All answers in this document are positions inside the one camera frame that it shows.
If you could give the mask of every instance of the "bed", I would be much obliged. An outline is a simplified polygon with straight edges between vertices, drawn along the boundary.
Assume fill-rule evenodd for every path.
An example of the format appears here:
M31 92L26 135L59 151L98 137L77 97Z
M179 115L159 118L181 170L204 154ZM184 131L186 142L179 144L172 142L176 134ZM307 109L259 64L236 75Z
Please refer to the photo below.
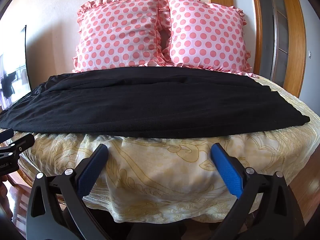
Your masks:
M310 122L268 132L189 139L34 133L34 146L21 154L20 174L30 184L39 171L47 176L61 174L103 143L111 154L90 195L84 198L88 207L108 210L117 222L221 221L236 198L208 157L212 144L219 142L229 155L257 172L282 171L289 184L320 143L320 118L310 108L273 82L253 79L278 91L309 116ZM24 134L16 132L11 140ZM260 198L258 195L252 211L258 208Z

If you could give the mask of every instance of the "beige wall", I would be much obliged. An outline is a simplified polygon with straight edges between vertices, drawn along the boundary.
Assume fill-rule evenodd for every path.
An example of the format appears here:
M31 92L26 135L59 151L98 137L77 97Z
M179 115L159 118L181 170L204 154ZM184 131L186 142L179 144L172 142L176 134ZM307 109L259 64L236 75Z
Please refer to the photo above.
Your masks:
M9 39L11 33L27 25L27 66L32 87L51 75L69 73L72 57L79 42L77 10L88 0L13 0L0 20L0 38ZM252 51L254 62L255 14L252 0L235 0L244 10L248 25L245 42Z

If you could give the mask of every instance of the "wall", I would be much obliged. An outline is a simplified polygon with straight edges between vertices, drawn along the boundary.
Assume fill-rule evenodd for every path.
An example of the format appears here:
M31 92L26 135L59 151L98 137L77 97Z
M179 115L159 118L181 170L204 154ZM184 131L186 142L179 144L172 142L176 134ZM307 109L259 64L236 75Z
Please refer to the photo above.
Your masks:
M299 99L320 115L320 20L308 0L299 1L307 38L306 68Z
M27 25L27 66L32 87L51 75L73 69L72 57L79 42L77 10L88 0L13 0L0 20L1 42ZM234 0L246 14L245 42L255 54L253 0Z

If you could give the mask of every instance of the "wooden floor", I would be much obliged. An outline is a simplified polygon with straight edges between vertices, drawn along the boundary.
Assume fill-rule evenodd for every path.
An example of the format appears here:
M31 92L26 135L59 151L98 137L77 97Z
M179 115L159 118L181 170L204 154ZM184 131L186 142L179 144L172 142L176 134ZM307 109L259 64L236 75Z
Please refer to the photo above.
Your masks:
M320 146L290 183L290 187L307 224L320 203Z

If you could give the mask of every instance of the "ruffled pillowcase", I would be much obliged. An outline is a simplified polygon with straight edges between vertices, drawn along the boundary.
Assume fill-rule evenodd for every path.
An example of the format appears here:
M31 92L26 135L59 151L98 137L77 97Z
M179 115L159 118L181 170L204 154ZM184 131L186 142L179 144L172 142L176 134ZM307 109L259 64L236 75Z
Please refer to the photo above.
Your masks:
M166 61L224 72L249 72L241 10L200 0L167 0L171 36L163 51Z
M160 8L169 11L167 0L95 0L82 5L73 72L165 65L159 30L171 23L160 20Z

